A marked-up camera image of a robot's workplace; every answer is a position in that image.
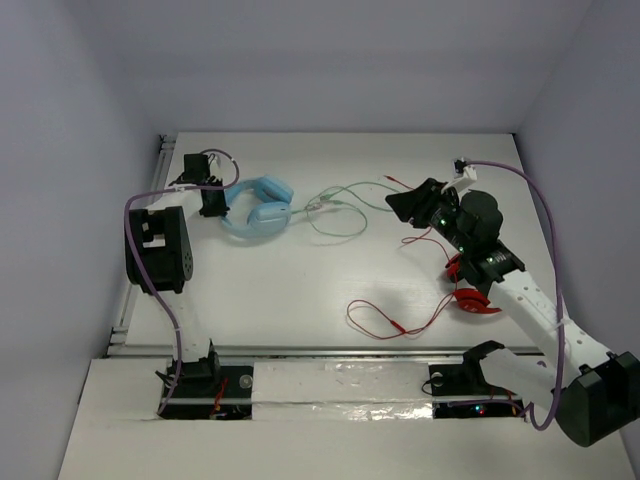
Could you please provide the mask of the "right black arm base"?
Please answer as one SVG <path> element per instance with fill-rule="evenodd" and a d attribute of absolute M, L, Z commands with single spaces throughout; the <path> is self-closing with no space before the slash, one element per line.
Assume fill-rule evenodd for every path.
<path fill-rule="evenodd" d="M 433 401 L 435 419 L 523 417 L 523 402 L 487 383 L 480 368 L 489 353 L 503 348 L 496 341 L 486 341 L 465 352 L 460 363 L 428 367 L 421 391 Z"/>

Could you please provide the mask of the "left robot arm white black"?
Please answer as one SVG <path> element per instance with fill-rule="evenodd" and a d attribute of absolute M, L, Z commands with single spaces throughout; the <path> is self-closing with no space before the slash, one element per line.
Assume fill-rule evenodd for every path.
<path fill-rule="evenodd" d="M 236 160 L 209 148 L 186 154 L 182 173 L 164 189 L 138 194 L 125 204 L 128 280 L 156 300 L 174 335 L 172 363 L 159 375 L 169 388 L 190 384 L 200 394 L 211 394 L 221 386 L 218 355 L 186 292 L 194 274 L 187 220 L 224 216 L 226 190 L 238 180 Z"/>

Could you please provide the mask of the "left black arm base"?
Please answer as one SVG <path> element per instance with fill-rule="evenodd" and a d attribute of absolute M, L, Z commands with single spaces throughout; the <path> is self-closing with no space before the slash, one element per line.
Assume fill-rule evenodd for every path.
<path fill-rule="evenodd" d="M 162 382 L 158 416 L 165 420 L 250 420 L 252 418 L 252 365 L 224 365 L 213 345 L 206 357 L 183 362 L 178 383 L 172 360 L 156 371 Z"/>

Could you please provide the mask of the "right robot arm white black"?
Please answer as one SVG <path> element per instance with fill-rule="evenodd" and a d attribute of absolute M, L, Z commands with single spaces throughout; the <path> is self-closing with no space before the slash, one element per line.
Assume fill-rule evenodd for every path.
<path fill-rule="evenodd" d="M 512 319 L 545 356 L 529 363 L 497 341 L 466 351 L 461 378 L 470 391 L 510 390 L 541 408 L 575 444 L 589 447 L 639 418 L 639 361 L 589 336 L 539 287 L 500 240 L 503 216 L 483 191 L 459 194 L 433 178 L 385 199 L 398 219 L 431 227 L 458 252 L 463 280 Z"/>

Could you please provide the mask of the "light blue headphones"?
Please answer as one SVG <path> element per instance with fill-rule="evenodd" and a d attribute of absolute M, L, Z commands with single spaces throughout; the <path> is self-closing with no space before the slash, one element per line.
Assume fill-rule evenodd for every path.
<path fill-rule="evenodd" d="M 226 206 L 231 207 L 233 202 L 247 191 L 250 191 L 260 204 L 249 212 L 243 224 L 233 223 L 227 215 L 222 216 L 221 224 L 226 231 L 240 239 L 266 238 L 282 232 L 292 217 L 293 189 L 271 175 L 246 179 L 225 191 Z"/>

